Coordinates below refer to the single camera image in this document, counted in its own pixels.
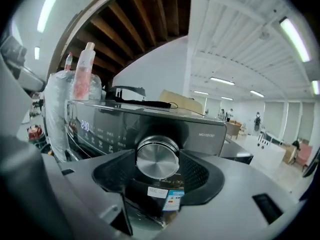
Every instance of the ceiling light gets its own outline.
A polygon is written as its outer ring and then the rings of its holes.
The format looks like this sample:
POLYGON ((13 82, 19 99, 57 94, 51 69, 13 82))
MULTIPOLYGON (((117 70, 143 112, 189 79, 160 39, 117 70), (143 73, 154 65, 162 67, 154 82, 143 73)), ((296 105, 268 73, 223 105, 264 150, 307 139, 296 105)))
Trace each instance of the ceiling light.
POLYGON ((255 95, 257 95, 257 96, 259 96, 259 97, 262 97, 262 98, 264 97, 264 95, 262 95, 262 94, 259 93, 259 92, 256 92, 255 90, 251 90, 250 93, 255 94, 255 95))
POLYGON ((194 92, 195 92, 196 94, 205 94, 205 95, 209 95, 209 93, 202 92, 202 91, 197 91, 197 90, 195 90, 194 92))
POLYGON ((40 17, 39 17, 39 21, 38 21, 38 26, 37 26, 37 30, 40 33, 43 33, 49 18, 49 14, 55 4, 56 0, 45 0, 41 13, 40 13, 40 17))
POLYGON ((319 95, 320 94, 320 90, 319 90, 320 81, 312 81, 311 83, 312 83, 313 93, 315 95, 319 95))
POLYGON ((280 26, 292 41, 294 47, 300 55, 301 60, 303 62, 310 61, 307 48, 292 22, 288 18, 285 18, 283 21, 280 22, 280 26))
POLYGON ((224 83, 224 84, 231 85, 231 86, 235 85, 234 82, 227 81, 227 80, 222 80, 222 79, 215 78, 215 77, 211 77, 210 79, 213 80, 213 81, 217 81, 217 82, 224 83))
POLYGON ((227 98, 227 97, 221 97, 222 99, 225 99, 225 100, 229 100, 229 101, 233 101, 234 99, 233 98, 227 98))
POLYGON ((34 48, 34 58, 36 60, 39 60, 39 56, 40 56, 40 47, 35 47, 34 48))

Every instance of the bottle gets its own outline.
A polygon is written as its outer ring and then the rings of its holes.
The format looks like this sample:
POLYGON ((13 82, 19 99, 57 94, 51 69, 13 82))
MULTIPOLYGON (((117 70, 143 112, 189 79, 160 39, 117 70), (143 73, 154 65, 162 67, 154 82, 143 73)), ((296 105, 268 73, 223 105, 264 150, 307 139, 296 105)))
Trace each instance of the bottle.
POLYGON ((71 64, 72 64, 72 52, 69 52, 68 57, 66 57, 64 70, 71 70, 71 64))
POLYGON ((93 42, 88 42, 85 49, 80 54, 72 85, 73 100, 89 100, 91 71, 96 55, 94 47, 95 44, 93 42))

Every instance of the pink chair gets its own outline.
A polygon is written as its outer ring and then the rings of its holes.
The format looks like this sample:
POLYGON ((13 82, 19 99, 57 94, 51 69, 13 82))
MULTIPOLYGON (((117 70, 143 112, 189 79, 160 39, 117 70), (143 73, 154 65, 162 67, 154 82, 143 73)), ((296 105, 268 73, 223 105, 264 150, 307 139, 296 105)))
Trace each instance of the pink chair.
POLYGON ((300 144, 300 151, 295 158, 294 162, 297 162, 299 165, 302 165, 302 171, 304 170, 306 163, 311 155, 312 146, 307 144, 301 143, 300 144))

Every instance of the silver knob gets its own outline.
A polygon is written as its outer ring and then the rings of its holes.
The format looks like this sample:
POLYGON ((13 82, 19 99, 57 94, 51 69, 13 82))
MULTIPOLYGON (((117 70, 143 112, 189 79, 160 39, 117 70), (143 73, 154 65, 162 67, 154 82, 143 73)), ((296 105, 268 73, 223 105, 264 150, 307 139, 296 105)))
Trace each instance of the silver knob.
POLYGON ((137 148, 136 165, 146 176, 162 180, 179 169, 178 145, 170 138, 154 135, 143 139, 137 148))

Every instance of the model number text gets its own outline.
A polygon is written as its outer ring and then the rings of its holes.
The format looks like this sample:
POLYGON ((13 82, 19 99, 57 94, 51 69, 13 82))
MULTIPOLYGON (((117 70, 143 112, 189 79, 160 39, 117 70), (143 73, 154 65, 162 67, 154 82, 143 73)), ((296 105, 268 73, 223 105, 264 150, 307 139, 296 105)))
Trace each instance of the model number text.
POLYGON ((199 133, 199 136, 201 136, 201 137, 211 137, 211 138, 215 137, 214 134, 210 134, 210 133, 199 133))

